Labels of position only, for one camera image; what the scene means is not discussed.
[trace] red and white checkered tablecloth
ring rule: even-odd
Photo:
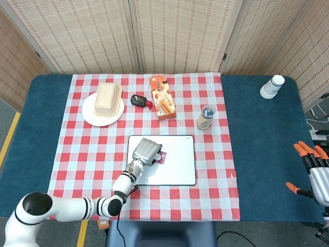
[[[73,75],[48,193],[57,197],[110,196],[126,166],[130,135],[193,135],[195,186],[140,186],[122,208],[121,219],[239,220],[239,196],[220,73],[167,75],[177,117],[158,121],[155,109],[131,105],[133,94],[151,98],[152,75]],[[123,88],[124,112],[114,124],[94,127],[84,121],[84,99],[101,82]],[[210,128],[196,120],[205,104],[217,106]]]

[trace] blue tablecloth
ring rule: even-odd
[[[31,83],[0,178],[0,216],[9,217],[32,191],[47,192],[72,75],[42,75]],[[241,220],[322,221],[323,208],[285,187],[310,187],[293,143],[312,144],[296,83],[274,99],[259,90],[271,76],[222,75]]]

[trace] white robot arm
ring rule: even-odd
[[[62,222],[89,219],[92,215],[117,216],[128,196],[138,188],[136,180],[143,167],[154,164],[161,148],[162,145],[143,138],[133,152],[133,161],[112,186],[112,197],[67,199],[41,192],[24,196],[6,224],[4,247],[38,247],[36,235],[43,221],[50,216]]]

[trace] bottle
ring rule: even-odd
[[[200,117],[196,122],[197,127],[201,130],[205,130],[209,128],[215,113],[216,113],[216,108],[213,107],[212,105],[207,104],[204,107],[202,107]]]
[[[283,76],[275,75],[265,85],[262,86],[261,95],[265,99],[271,99],[278,93],[278,90],[283,84]]]

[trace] white board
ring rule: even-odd
[[[164,164],[144,166],[137,185],[195,185],[195,160],[193,137],[190,135],[132,135],[129,136],[127,162],[143,138],[162,144],[166,152]]]

